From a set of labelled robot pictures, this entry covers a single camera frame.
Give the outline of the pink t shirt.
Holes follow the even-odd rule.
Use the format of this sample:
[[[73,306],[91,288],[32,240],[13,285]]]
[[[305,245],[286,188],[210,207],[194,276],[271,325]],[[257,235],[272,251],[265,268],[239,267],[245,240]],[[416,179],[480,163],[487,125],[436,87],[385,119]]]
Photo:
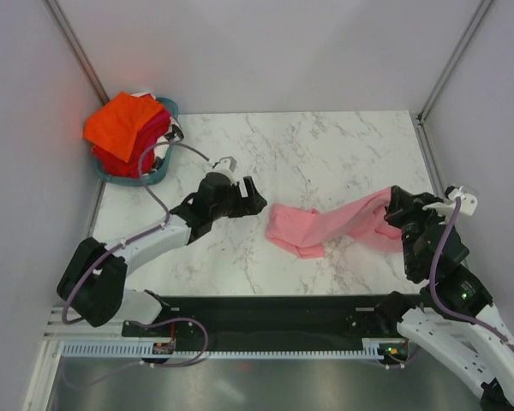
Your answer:
[[[324,257],[324,244],[343,235],[378,252],[400,253],[401,230],[385,220],[390,202],[391,188],[384,188],[325,213],[276,203],[266,239],[301,259]]]

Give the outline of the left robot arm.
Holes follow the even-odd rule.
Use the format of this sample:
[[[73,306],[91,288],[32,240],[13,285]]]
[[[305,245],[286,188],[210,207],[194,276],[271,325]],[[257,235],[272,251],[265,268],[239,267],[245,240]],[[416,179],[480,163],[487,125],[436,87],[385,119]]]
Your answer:
[[[197,241],[220,218],[255,216],[266,206],[252,177],[245,176],[239,183],[210,172],[195,192],[153,225],[112,245],[86,238],[75,249],[57,285],[57,295],[64,301],[63,323],[106,324],[120,310],[126,279],[134,271]]]

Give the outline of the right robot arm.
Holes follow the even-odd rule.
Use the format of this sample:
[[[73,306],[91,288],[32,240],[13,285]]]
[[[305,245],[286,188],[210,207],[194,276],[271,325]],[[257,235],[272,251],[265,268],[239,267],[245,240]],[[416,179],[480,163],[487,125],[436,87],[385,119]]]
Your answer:
[[[420,294],[469,344],[440,331],[409,297],[390,293],[375,308],[385,337],[401,335],[453,372],[479,398],[483,410],[514,410],[514,336],[481,280],[463,265],[469,255],[455,222],[474,214],[478,200],[449,186],[443,198],[391,188],[385,221],[402,232],[406,277],[424,283]]]

